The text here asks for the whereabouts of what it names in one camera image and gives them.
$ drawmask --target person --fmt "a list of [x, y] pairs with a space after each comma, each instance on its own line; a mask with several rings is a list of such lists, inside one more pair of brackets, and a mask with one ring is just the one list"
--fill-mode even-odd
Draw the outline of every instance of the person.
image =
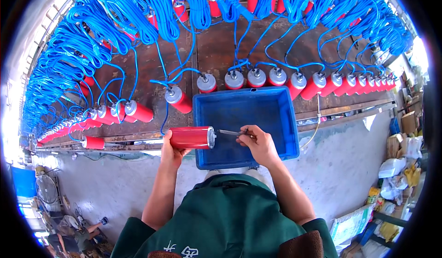
[[97, 228], [108, 222], [108, 218], [103, 217], [99, 223], [87, 227], [86, 230], [75, 230], [74, 235], [61, 235], [59, 233], [50, 234], [47, 237], [49, 243], [47, 250], [54, 257], [57, 250], [62, 251], [67, 257], [69, 257], [68, 252], [81, 252], [86, 250], [90, 245], [89, 240], [100, 234], [100, 231]]
[[111, 258], [122, 257], [327, 257], [337, 253], [324, 219], [278, 156], [270, 134], [241, 128], [236, 141], [249, 147], [273, 179], [276, 195], [246, 174], [212, 174], [187, 193], [173, 214], [177, 171], [189, 149], [163, 137], [161, 161], [141, 220], [130, 217]]

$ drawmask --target yellow hose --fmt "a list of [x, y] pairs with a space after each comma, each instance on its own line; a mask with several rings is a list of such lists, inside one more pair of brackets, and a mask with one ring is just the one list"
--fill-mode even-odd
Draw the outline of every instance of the yellow hose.
[[300, 147], [300, 149], [302, 149], [303, 147], [307, 146], [308, 143], [310, 143], [313, 139], [313, 137], [315, 137], [316, 132], [318, 131], [319, 128], [319, 124], [321, 123], [321, 112], [319, 110], [319, 93], [316, 94], [317, 100], [318, 100], [318, 123], [316, 124], [316, 128], [315, 128], [315, 132], [313, 133], [312, 137], [307, 141], [307, 143], [305, 143], [304, 145], [302, 145], [302, 147]]

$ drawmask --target blue plastic tray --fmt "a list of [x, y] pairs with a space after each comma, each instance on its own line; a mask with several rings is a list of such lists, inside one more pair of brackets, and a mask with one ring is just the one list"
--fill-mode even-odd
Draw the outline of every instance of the blue plastic tray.
[[272, 135], [282, 160], [299, 156], [295, 113], [286, 86], [239, 89], [193, 96], [194, 126], [213, 126], [217, 138], [211, 150], [196, 150], [201, 170], [258, 165], [250, 150], [235, 142], [236, 136], [218, 129], [240, 131], [243, 125], [258, 125]]

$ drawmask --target concrete floor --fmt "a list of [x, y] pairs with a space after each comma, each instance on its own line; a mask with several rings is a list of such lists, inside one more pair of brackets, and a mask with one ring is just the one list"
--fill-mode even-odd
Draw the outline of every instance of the concrete floor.
[[[320, 129], [305, 154], [284, 162], [312, 201], [317, 217], [324, 218], [329, 227], [333, 218], [361, 207], [370, 186], [377, 182], [389, 123], [390, 112], [385, 111], [376, 116], [371, 131], [362, 120]], [[300, 140], [311, 134], [300, 134]], [[160, 158], [132, 162], [113, 157], [92, 161], [79, 156], [73, 161], [70, 155], [59, 154], [43, 155], [41, 162], [62, 169], [62, 194], [67, 195], [71, 207], [74, 202], [80, 206], [89, 223], [108, 217], [110, 223], [102, 230], [115, 242], [128, 217], [141, 217]], [[270, 178], [264, 167], [259, 171]], [[185, 158], [178, 171], [175, 208], [206, 174], [196, 168], [194, 157]]]

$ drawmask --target rusty table surface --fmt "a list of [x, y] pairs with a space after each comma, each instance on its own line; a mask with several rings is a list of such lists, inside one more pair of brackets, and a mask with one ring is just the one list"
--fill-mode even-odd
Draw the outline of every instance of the rusty table surface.
[[[238, 52], [238, 58], [245, 58], [247, 54], [255, 45], [258, 38], [261, 36], [263, 31], [267, 29], [270, 22], [274, 19], [274, 16], [267, 17], [261, 21], [253, 21], [249, 32], [245, 35], [242, 40]], [[237, 22], [236, 38], [237, 40], [244, 34], [248, 22], [244, 18], [240, 18]], [[261, 42], [258, 44], [255, 51], [250, 56], [249, 60], [254, 64], [258, 61], [270, 60], [264, 54], [265, 47], [271, 43], [276, 38], [279, 38], [284, 32], [290, 27], [290, 23], [286, 19], [279, 19], [273, 26], [268, 30], [267, 34], [262, 38]], [[192, 45], [192, 35], [187, 32], [183, 27], [181, 28], [180, 38], [176, 41], [181, 60], [184, 61], [188, 56], [191, 45]], [[280, 61], [284, 60], [284, 54], [290, 46], [291, 42], [295, 37], [302, 31], [307, 29], [307, 27], [302, 26], [298, 23], [290, 32], [277, 43], [272, 45], [268, 49], [268, 54]], [[211, 26], [209, 29], [202, 31], [202, 33], [196, 36], [195, 49], [191, 58], [185, 67], [194, 67], [201, 72], [212, 73], [217, 79], [218, 90], [225, 90], [224, 86], [224, 75], [227, 73], [227, 68], [233, 65], [234, 57], [234, 41], [233, 41], [233, 23], [222, 22]], [[317, 40], [327, 28], [318, 25], [317, 28], [312, 29], [302, 35], [291, 52], [287, 56], [288, 63], [291, 65], [301, 65], [309, 62], [319, 62], [319, 56], [317, 51]], [[331, 32], [323, 36], [323, 41], [331, 39], [341, 33], [334, 29]], [[337, 52], [336, 46], [339, 39], [333, 40], [326, 44], [322, 49], [322, 57], [329, 63], [340, 60]], [[340, 54], [342, 57], [352, 44], [350, 37], [342, 40], [340, 46]], [[175, 69], [180, 65], [178, 62], [178, 57], [176, 50], [172, 43], [166, 42], [161, 38], [158, 41], [159, 48], [161, 51], [161, 56], [167, 72]], [[366, 45], [366, 41], [359, 41], [359, 49], [356, 50], [355, 47], [349, 52], [349, 60], [354, 61], [354, 57], [359, 51], [362, 51]], [[122, 136], [136, 133], [155, 133], [158, 132], [163, 123], [166, 114], [166, 101], [164, 99], [165, 89], [163, 85], [151, 83], [149, 80], [157, 79], [164, 80], [164, 73], [161, 67], [160, 59], [157, 52], [157, 46], [154, 45], [143, 45], [140, 44], [136, 47], [137, 50], [137, 61], [138, 61], [138, 82], [132, 99], [141, 103], [144, 106], [152, 108], [154, 111], [154, 118], [150, 123], [143, 123], [137, 121], [135, 123], [124, 122], [122, 124], [113, 125], [103, 125], [100, 128], [91, 128], [85, 130], [83, 134], [88, 136]], [[371, 52], [366, 51], [364, 53], [364, 63], [368, 64]], [[130, 92], [133, 89], [135, 82], [135, 59], [134, 52], [129, 51], [127, 55], [114, 55], [112, 59], [113, 64], [119, 65], [126, 73], [126, 79], [124, 86], [122, 88], [122, 98], [128, 98]], [[260, 66], [266, 73], [270, 70], [270, 66]], [[293, 70], [283, 67], [288, 76], [293, 73]], [[320, 70], [319, 66], [309, 66], [301, 69], [301, 72], [305, 74], [306, 78], [310, 78], [313, 73]], [[332, 71], [326, 68], [325, 73], [330, 74]], [[246, 68], [243, 68], [243, 74], [247, 76]], [[111, 65], [104, 65], [102, 68], [96, 70], [95, 77], [98, 83], [103, 87], [113, 78], [121, 78], [122, 73], [116, 67]], [[196, 85], [197, 76], [192, 72], [185, 72], [183, 74], [182, 80], [179, 82], [180, 88], [186, 93], [186, 95], [191, 98], [193, 95], [198, 94], [198, 87]], [[107, 92], [112, 92], [118, 96], [121, 81], [114, 81], [111, 83]], [[100, 90], [96, 85], [91, 87], [93, 95], [97, 98], [100, 94]], [[325, 98], [320, 98], [320, 108], [333, 108], [339, 106], [348, 106], [357, 103], [375, 101], [380, 99], [386, 99], [389, 97], [388, 92], [373, 92], [370, 94], [357, 95], [353, 94], [351, 96], [343, 95], [341, 97], [336, 97], [333, 94], [328, 95]], [[100, 99], [100, 104], [103, 104], [103, 97]], [[303, 100], [301, 96], [296, 97], [293, 101], [295, 113], [315, 111], [317, 109], [316, 98], [311, 100]], [[164, 129], [176, 126], [189, 126], [193, 124], [192, 113], [182, 114], [177, 111], [172, 106], [169, 106], [169, 117], [164, 126]], [[62, 138], [56, 138], [52, 140], [52, 143], [64, 142], [69, 140], [68, 136]]]

